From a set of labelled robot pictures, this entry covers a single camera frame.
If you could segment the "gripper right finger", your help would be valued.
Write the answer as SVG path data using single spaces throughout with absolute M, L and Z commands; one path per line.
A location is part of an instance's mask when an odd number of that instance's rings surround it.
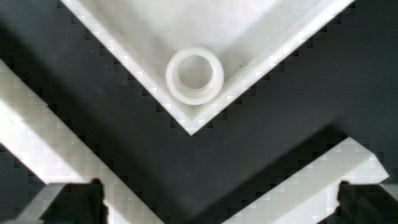
M 398 202 L 398 184 L 381 183 L 378 185 L 378 191 L 381 199 L 388 202 Z

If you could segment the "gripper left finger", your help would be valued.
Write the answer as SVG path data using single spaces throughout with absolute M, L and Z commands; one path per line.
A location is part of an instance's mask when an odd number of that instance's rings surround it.
M 0 224 L 44 224 L 40 216 L 49 208 L 60 191 L 65 187 L 63 183 L 51 183 L 38 191 L 19 215 Z

